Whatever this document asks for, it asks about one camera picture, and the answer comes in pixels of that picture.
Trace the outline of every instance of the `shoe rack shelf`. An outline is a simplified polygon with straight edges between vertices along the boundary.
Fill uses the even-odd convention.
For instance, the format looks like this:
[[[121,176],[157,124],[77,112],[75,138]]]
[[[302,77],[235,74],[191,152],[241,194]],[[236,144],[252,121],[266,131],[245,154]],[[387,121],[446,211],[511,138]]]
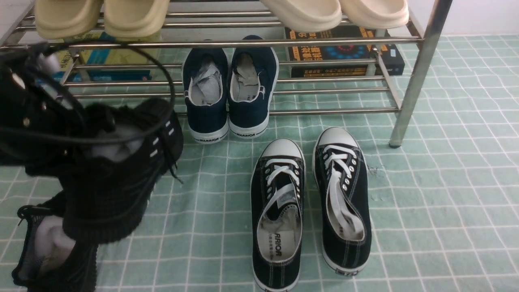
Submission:
[[[362,81],[382,81],[385,86],[359,87],[348,89],[310,89],[310,90],[275,90],[275,95],[297,95],[297,94],[341,94],[364,93],[364,92],[386,92],[391,102],[390,107],[381,108],[339,108],[339,109],[320,109],[320,110],[273,110],[271,115],[325,115],[325,114],[368,114],[368,113],[395,113],[395,122],[389,145],[393,148],[400,147],[404,134],[411,120],[416,101],[424,84],[432,57],[436,50],[441,31],[450,9],[452,0],[435,0],[433,10],[425,33],[421,35],[415,27],[416,19],[410,11],[410,20],[407,28],[411,34],[409,37],[384,37],[385,30],[377,30],[373,38],[330,38],[315,40],[241,40],[241,41],[201,41],[201,42],[161,42],[161,43],[135,43],[132,46],[138,48],[237,48],[237,47],[292,47],[292,46],[344,46],[344,45],[372,45],[370,58],[358,60],[341,61],[294,61],[280,62],[280,66],[308,66],[308,65],[336,65],[336,64],[367,64],[366,76],[347,76],[347,77],[316,77],[316,78],[286,78],[279,79],[278,84],[286,83],[326,83],[326,82],[362,82]],[[272,17],[268,11],[228,11],[228,12],[170,12],[168,19],[191,18],[192,22],[175,23],[167,21],[163,29],[203,29],[203,28],[265,28],[273,26],[283,26],[278,20],[261,20],[258,17]],[[200,18],[248,18],[240,21],[212,21],[197,22]],[[340,25],[352,24],[348,19],[343,19]],[[97,29],[102,30],[103,23],[97,25]],[[28,31],[36,31],[34,25],[34,14],[32,6],[19,17],[15,24],[10,28],[5,36],[0,38],[0,53],[2,49],[24,48],[26,45],[19,44],[24,34]],[[409,81],[408,88],[403,98],[399,96],[392,78],[377,53],[377,45],[384,44],[408,44],[415,43],[419,48],[415,66]],[[163,81],[138,81],[138,82],[66,82],[72,72],[78,72],[83,80],[89,80],[87,70],[128,70],[128,69],[152,69],[154,65],[84,65],[77,51],[82,49],[117,49],[118,45],[111,44],[88,44],[77,45],[71,48],[72,56],[75,61],[68,68],[62,79],[62,84],[68,87],[114,87],[114,86],[164,86],[167,82]],[[375,76],[375,65],[380,66],[382,75]],[[181,64],[164,64],[167,69],[180,69]],[[181,86],[181,81],[175,81],[175,86]],[[102,98],[145,98],[145,97],[166,97],[167,93],[111,93],[111,94],[84,94],[75,95],[77,99],[102,99]],[[177,98],[183,98],[183,91],[176,94]]]

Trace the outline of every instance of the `shoe tongue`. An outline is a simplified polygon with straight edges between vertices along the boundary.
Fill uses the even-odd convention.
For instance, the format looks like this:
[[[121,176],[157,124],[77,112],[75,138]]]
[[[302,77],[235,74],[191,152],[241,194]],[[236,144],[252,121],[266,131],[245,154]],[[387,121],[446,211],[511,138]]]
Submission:
[[[278,221],[282,219],[288,209],[297,209],[298,205],[295,197],[294,185],[292,184],[289,175],[279,174],[274,182],[272,182],[272,185],[276,189],[276,192],[283,191],[285,193],[274,202],[274,204],[265,212],[265,215],[271,221]]]

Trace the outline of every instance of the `black sneaker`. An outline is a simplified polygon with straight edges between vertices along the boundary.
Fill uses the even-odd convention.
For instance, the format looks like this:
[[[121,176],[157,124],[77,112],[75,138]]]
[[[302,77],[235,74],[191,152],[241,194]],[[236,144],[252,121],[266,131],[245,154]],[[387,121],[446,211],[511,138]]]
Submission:
[[[154,125],[169,109],[169,102],[162,99],[148,99],[135,109],[95,104],[86,108],[95,117],[87,124],[88,136],[133,136]],[[168,170],[175,176],[172,167],[182,148],[182,130],[174,112],[154,136],[122,145],[75,148],[69,154],[74,167],[61,165],[57,171],[67,193],[65,233],[91,244],[130,235],[141,223],[155,183]]]
[[[324,259],[337,274],[354,276],[371,249],[364,156],[348,132],[329,128],[317,140],[312,167],[321,194]]]
[[[264,291],[288,291],[299,279],[305,160],[291,140],[270,143],[251,180],[254,279]]]
[[[18,216],[27,220],[27,233],[20,262],[12,272],[15,285],[29,292],[94,292],[98,246],[75,242],[64,234],[65,203],[62,191],[45,203],[18,210]]]

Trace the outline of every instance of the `navy canvas shoe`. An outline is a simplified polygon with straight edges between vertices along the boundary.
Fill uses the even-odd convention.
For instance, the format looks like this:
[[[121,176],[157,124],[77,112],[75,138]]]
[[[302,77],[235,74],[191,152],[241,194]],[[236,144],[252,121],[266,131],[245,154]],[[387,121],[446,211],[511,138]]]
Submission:
[[[222,49],[192,49],[182,64],[187,121],[198,143],[216,143],[229,132],[225,109],[228,67]]]
[[[249,35],[244,39],[262,39]],[[272,93],[279,74],[279,60],[272,48],[237,48],[229,78],[230,129],[252,139],[268,125]]]

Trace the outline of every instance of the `slipper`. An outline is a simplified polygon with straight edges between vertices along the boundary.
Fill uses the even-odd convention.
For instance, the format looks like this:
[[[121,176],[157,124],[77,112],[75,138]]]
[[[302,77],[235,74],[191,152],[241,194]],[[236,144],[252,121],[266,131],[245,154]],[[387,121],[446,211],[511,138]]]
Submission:
[[[409,21],[407,0],[340,0],[348,19],[367,29],[391,29]]]
[[[42,38],[81,35],[98,22],[102,0],[36,0],[36,30]]]
[[[260,0],[288,28],[320,32],[339,25],[343,18],[338,0]]]
[[[113,37],[147,37],[162,28],[169,0],[105,0],[104,25]]]

